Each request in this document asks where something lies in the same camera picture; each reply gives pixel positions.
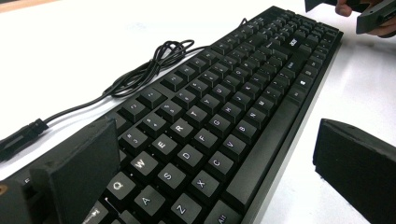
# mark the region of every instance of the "key label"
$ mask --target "key label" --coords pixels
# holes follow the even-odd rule
[[[178,132],[181,132],[181,131],[183,131],[183,128],[180,127],[180,126],[176,126],[176,130],[177,130]]]
[[[158,142],[158,144],[157,144],[160,148],[164,148],[164,147],[166,147],[166,144],[165,143],[163,143],[163,142]]]
[[[150,199],[142,198],[142,200],[143,200],[143,204],[144,204],[145,206],[147,206],[149,203],[151,203],[151,200],[150,200]]]
[[[220,162],[218,160],[213,160],[213,164],[215,164],[215,166],[220,166]]]
[[[172,176],[169,175],[168,173],[163,174],[163,177],[165,177],[165,179],[167,179],[167,180],[172,179]]]
[[[145,163],[143,162],[143,160],[139,160],[137,163],[134,164],[134,166],[142,169],[145,166]]]
[[[183,153],[183,157],[188,160],[190,158],[190,154],[185,152],[185,153]]]
[[[219,217],[219,219],[218,219],[218,222],[219,222],[220,224],[223,224],[223,223],[225,223],[226,220],[227,220],[227,217],[224,216],[224,215],[221,215],[221,216]]]
[[[183,215],[186,212],[185,208],[182,208],[181,205],[178,205],[176,210],[178,210],[180,212],[181,215]]]
[[[123,185],[120,182],[116,182],[113,184],[113,189],[119,190],[123,187]]]
[[[290,41],[290,44],[294,47],[294,45],[297,44],[297,40],[293,38],[293,39]]]
[[[201,179],[199,179],[199,180],[198,180],[198,182],[197,182],[197,185],[199,185],[199,186],[201,187],[201,189],[203,189],[203,188],[204,188],[204,185],[205,185],[205,183],[204,183],[204,182],[202,182],[202,180],[201,180]]]

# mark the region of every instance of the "finger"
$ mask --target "finger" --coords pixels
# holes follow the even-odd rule
[[[378,28],[375,28],[374,30],[370,31],[369,35],[387,35],[392,33],[393,31],[396,31],[396,24],[392,24],[389,26],[379,26]]]

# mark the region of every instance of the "space bar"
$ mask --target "space bar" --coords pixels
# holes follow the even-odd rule
[[[248,210],[298,110],[289,99],[282,102],[226,189],[224,200],[242,214]]]

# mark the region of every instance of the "a key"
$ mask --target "a key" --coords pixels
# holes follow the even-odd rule
[[[156,223],[161,218],[165,198],[152,186],[146,186],[134,199],[134,208],[148,223]]]

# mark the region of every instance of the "keyboard brand logo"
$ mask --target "keyboard brand logo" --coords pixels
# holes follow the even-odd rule
[[[297,40],[293,38],[293,39],[291,40],[291,42],[290,42],[290,45],[294,46],[294,45],[296,45],[296,44],[297,44]]]

